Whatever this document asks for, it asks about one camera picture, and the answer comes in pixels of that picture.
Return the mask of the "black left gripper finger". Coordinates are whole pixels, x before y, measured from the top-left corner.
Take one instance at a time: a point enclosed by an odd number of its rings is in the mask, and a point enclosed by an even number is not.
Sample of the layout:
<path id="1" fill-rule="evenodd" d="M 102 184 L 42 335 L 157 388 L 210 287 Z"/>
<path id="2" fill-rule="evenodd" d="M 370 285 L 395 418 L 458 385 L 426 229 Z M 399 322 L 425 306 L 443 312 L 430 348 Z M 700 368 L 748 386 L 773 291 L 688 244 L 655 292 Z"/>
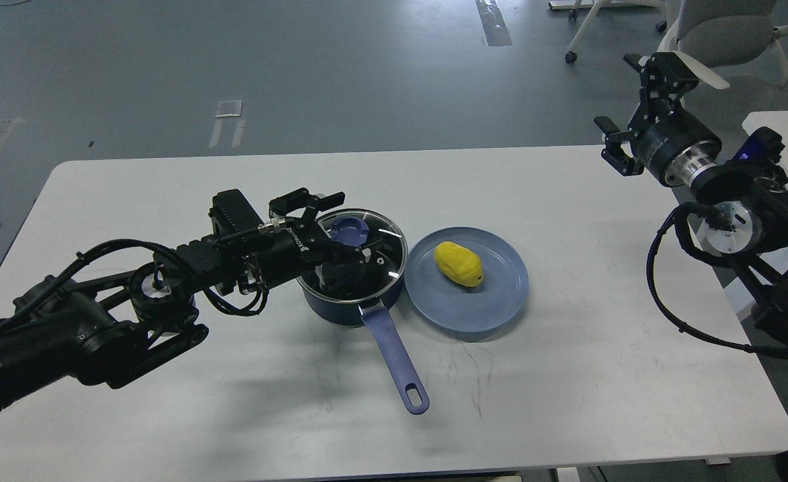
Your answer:
<path id="1" fill-rule="evenodd" d="M 345 247 L 347 250 L 315 268 L 315 287 L 323 295 L 357 295 L 368 280 L 370 251 L 359 246 Z"/>
<path id="2" fill-rule="evenodd" d="M 296 189 L 271 200 L 268 204 L 268 213 L 271 218 L 284 219 L 293 211 L 304 208 L 300 220 L 311 222 L 317 219 L 317 214 L 320 212 L 337 208 L 344 202 L 345 193 L 342 191 L 331 195 L 317 195 L 311 194 L 308 189 Z"/>

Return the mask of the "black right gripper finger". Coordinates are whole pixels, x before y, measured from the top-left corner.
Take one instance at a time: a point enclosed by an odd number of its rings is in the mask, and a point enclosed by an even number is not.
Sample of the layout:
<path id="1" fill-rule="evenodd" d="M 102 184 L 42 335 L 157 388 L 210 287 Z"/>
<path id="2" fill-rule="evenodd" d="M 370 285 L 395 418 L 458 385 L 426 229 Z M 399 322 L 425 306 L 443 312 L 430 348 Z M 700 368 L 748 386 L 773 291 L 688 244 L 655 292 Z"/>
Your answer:
<path id="1" fill-rule="evenodd" d="M 661 116 L 675 112 L 684 94 L 699 84 L 680 52 L 656 52 L 647 57 L 627 53 L 623 57 L 639 75 L 639 106 L 630 125 L 653 125 Z"/>
<path id="2" fill-rule="evenodd" d="M 639 176 L 644 171 L 644 165 L 635 157 L 626 153 L 624 143 L 632 143 L 639 139 L 639 129 L 626 129 L 621 131 L 608 116 L 596 116 L 595 125 L 604 137 L 604 149 L 601 157 L 621 176 Z"/>

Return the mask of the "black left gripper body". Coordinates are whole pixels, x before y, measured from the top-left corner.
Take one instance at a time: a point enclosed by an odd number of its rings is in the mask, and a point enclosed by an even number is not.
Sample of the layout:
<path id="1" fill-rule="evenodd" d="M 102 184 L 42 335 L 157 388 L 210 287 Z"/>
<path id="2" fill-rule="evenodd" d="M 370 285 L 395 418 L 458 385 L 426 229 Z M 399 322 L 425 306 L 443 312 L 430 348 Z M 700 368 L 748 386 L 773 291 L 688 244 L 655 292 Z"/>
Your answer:
<path id="1" fill-rule="evenodd" d="M 321 241 L 329 241 L 327 232 L 317 222 L 302 228 L 285 228 L 256 245 L 252 260 L 266 288 L 275 288 L 314 271 L 325 258 Z"/>

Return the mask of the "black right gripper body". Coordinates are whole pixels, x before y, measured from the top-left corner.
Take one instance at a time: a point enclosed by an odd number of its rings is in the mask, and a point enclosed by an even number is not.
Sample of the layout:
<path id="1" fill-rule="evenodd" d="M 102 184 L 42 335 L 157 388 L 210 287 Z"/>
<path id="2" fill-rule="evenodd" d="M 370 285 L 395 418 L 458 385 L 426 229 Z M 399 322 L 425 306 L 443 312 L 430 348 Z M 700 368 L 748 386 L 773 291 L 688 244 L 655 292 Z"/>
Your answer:
<path id="1" fill-rule="evenodd" d="M 714 159 L 722 147 L 718 135 L 686 110 L 675 110 L 660 116 L 631 141 L 633 156 L 663 186 L 670 188 L 688 183 L 680 174 L 685 161 L 677 167 L 674 165 L 675 161 L 685 156 L 688 149 L 692 150 L 692 155 L 706 155 Z"/>

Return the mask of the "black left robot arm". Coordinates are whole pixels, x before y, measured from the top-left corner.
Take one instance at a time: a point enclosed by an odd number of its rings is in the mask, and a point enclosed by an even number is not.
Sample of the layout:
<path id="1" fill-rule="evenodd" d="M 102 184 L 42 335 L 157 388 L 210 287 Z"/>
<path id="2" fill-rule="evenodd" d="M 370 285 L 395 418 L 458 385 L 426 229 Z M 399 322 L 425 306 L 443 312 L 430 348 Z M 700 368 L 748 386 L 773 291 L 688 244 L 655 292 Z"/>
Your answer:
<path id="1" fill-rule="evenodd" d="M 197 347 L 209 335 L 198 293 L 220 313 L 253 317 L 273 288 L 324 262 L 359 262 L 361 250 L 317 219 L 344 200 L 299 188 L 271 200 L 263 220 L 240 190 L 225 190 L 206 237 L 174 249 L 119 238 L 77 253 L 0 319 L 0 412 L 64 376 L 118 390 Z"/>

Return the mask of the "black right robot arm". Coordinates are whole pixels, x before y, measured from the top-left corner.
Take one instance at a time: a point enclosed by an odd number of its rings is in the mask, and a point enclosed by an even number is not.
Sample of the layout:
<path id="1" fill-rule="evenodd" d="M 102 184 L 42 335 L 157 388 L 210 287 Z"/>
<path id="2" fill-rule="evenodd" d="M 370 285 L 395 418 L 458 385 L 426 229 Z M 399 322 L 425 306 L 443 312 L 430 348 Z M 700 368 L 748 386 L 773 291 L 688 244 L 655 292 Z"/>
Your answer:
<path id="1" fill-rule="evenodd" d="M 595 118 L 602 158 L 621 176 L 648 171 L 662 186 L 685 187 L 692 195 L 670 211 L 649 247 L 651 298 L 678 331 L 699 341 L 788 359 L 788 176 L 780 165 L 781 135 L 758 128 L 732 157 L 718 162 L 722 141 L 682 106 L 682 97 L 700 83 L 725 89 L 727 81 L 682 52 L 629 53 L 623 60 L 639 77 L 639 104 L 626 129 L 607 116 Z M 736 275 L 752 297 L 755 327 L 776 339 L 776 347 L 725 341 L 664 305 L 655 259 L 669 230 L 688 256 Z"/>

